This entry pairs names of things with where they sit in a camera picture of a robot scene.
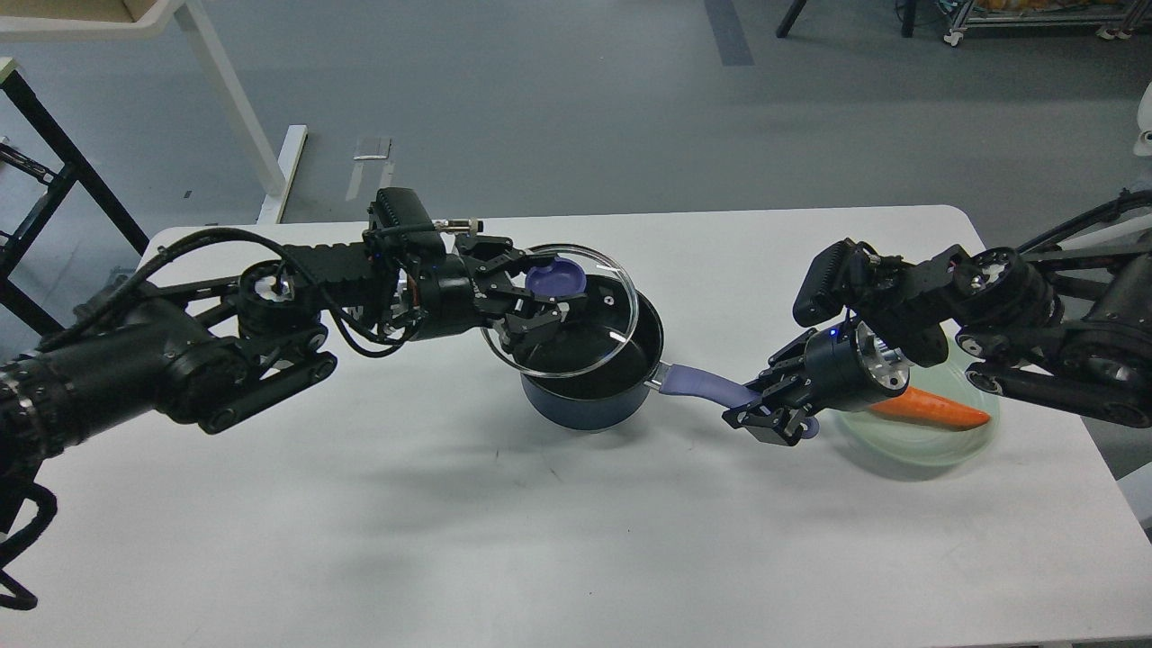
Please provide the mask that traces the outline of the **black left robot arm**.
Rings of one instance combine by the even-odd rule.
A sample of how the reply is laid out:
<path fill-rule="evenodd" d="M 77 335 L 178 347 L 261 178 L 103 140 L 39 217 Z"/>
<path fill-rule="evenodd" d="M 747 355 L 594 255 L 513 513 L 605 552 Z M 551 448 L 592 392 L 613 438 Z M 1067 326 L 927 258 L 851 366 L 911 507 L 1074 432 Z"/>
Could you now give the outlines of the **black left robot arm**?
<path fill-rule="evenodd" d="M 162 247 L 3 364 L 3 563 L 54 519 L 35 479 L 66 449 L 147 410 L 218 434 L 320 384 L 338 366 L 324 315 L 363 357 L 469 329 L 526 357 L 588 312 L 588 279 L 564 278 L 563 261 L 469 221 L 314 247 L 211 227 Z"/>

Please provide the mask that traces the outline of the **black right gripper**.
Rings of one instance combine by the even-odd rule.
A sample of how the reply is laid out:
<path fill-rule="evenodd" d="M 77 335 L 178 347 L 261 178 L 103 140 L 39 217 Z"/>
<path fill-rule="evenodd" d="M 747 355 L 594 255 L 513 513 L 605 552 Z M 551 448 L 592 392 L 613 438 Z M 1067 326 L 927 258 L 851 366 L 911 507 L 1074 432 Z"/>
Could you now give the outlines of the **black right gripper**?
<path fill-rule="evenodd" d="M 752 395 L 723 410 L 723 422 L 770 446 L 798 446 L 811 438 L 817 410 L 867 410 L 905 393 L 910 361 L 889 347 L 864 321 L 808 327 L 770 356 L 744 387 Z M 791 397 L 791 404 L 761 397 Z"/>

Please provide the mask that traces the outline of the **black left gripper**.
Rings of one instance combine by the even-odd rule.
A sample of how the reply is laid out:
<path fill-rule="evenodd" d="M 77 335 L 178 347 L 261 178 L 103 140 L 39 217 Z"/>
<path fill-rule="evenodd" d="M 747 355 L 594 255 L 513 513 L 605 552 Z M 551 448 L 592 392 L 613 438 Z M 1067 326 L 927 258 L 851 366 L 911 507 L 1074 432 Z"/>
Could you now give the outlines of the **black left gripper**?
<path fill-rule="evenodd" d="M 493 352 L 515 354 L 551 341 L 583 319 L 589 297 L 539 301 L 526 282 L 513 280 L 552 262 L 553 253 L 521 249 L 510 238 L 457 234 L 455 254 L 423 258 L 416 266 L 414 306 L 420 322 L 412 340 L 463 336 L 486 323 L 486 344 Z M 485 319 L 476 294 L 490 293 L 516 297 L 486 297 Z"/>

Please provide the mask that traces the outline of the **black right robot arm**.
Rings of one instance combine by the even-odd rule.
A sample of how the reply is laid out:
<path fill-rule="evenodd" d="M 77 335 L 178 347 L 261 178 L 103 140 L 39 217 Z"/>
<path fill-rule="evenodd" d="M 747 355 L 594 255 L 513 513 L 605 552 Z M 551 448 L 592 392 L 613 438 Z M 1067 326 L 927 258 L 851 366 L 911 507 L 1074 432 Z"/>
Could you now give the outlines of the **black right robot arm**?
<path fill-rule="evenodd" d="M 1067 239 L 1149 208 L 1123 190 L 1020 247 L 947 247 L 918 264 L 841 239 L 814 256 L 791 312 L 804 332 L 770 357 L 723 422 L 795 446 L 819 410 L 905 401 L 914 366 L 956 345 L 983 392 L 1149 428 L 1149 233 L 1067 249 Z"/>

